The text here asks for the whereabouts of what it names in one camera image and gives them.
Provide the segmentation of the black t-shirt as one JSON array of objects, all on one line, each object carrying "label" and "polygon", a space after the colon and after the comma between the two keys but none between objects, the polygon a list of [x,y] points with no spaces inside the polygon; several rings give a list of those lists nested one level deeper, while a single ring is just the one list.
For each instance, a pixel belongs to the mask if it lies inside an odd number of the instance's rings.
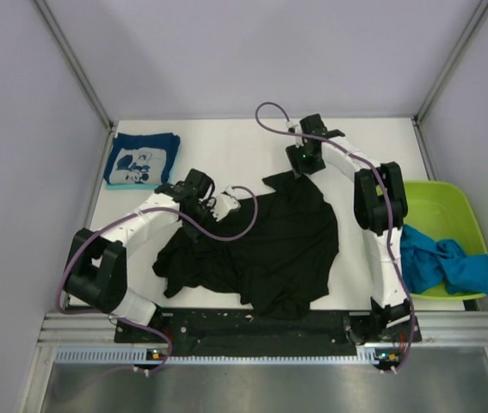
[{"label": "black t-shirt", "polygon": [[331,204],[306,176],[287,171],[263,178],[271,193],[244,199],[221,222],[207,223],[213,234],[192,240],[178,230],[158,252],[152,268],[167,280],[164,296],[185,287],[236,293],[256,314],[294,320],[311,302],[329,293],[330,269],[339,251],[337,218]]}]

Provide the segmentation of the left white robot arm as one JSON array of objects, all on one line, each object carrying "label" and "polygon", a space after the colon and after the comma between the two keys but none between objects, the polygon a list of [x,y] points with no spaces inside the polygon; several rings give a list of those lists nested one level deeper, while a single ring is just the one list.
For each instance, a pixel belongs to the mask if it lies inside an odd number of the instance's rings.
[{"label": "left white robot arm", "polygon": [[78,231],[60,292],[83,301],[92,311],[132,322],[145,341],[158,339],[164,322],[158,306],[128,286],[128,258],[155,233],[185,216],[198,224],[209,218],[214,189],[210,176],[191,169],[184,180],[154,189],[140,206],[101,230]]}]

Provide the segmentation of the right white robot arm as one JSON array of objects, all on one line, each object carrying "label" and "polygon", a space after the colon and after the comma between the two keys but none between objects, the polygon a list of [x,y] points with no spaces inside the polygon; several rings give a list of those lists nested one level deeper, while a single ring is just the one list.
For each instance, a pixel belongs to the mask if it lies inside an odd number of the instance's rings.
[{"label": "right white robot arm", "polygon": [[310,176],[331,165],[354,186],[353,211],[362,229],[373,281],[368,324],[362,339],[392,339],[411,320],[410,292],[404,283],[400,238],[408,203],[402,171],[395,162],[380,163],[353,146],[345,134],[329,130],[319,114],[286,122],[295,143],[286,149],[297,177]]}]

